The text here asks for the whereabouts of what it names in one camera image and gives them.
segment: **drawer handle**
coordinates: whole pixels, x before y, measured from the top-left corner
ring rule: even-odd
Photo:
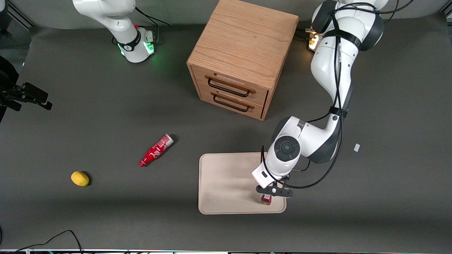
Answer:
[[[216,103],[218,103],[218,104],[221,104],[221,105],[223,105],[223,106],[230,107],[230,108],[233,108],[233,109],[235,109],[235,110],[242,111],[242,112],[247,112],[248,109],[250,109],[249,106],[247,106],[246,109],[242,109],[242,108],[238,108],[238,107],[236,107],[236,106],[229,105],[229,104],[224,103],[224,102],[222,102],[222,101],[216,100],[216,99],[215,99],[216,97],[217,97],[217,95],[215,94],[215,95],[213,96],[213,101],[216,102]]]
[[[232,91],[232,90],[229,90],[229,89],[226,89],[226,88],[222,88],[222,87],[220,87],[218,85],[211,84],[210,81],[212,81],[211,78],[209,78],[209,80],[207,81],[207,83],[209,84],[210,87],[219,89],[221,91],[228,92],[228,93],[233,94],[233,95],[237,95],[237,96],[240,96],[240,97],[247,97],[250,94],[249,90],[248,90],[248,92],[246,92],[246,94],[241,94],[241,93],[237,93],[235,91]]]

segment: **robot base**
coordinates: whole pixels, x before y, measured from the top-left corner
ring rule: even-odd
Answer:
[[[119,49],[121,49],[121,54],[132,63],[143,62],[150,55],[154,54],[154,36],[152,31],[145,30],[144,28],[137,28],[137,30],[141,33],[141,41],[133,51],[125,51],[118,45]]]

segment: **cabinet top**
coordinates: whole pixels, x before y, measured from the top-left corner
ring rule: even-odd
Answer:
[[[238,0],[220,0],[188,64],[273,89],[298,16]]]

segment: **orange light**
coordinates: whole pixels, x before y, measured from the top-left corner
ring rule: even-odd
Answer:
[[[319,42],[319,35],[315,34],[314,37],[312,37],[309,40],[309,49],[315,51],[317,48],[317,43]]]

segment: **green light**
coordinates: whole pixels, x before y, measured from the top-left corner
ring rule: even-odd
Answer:
[[[124,56],[124,52],[122,51],[122,48],[121,48],[121,46],[119,45],[119,43],[118,43],[118,48],[119,48],[119,50],[121,50],[121,55]]]
[[[154,53],[154,44],[151,42],[143,42],[143,45],[146,47],[147,52],[150,54]]]

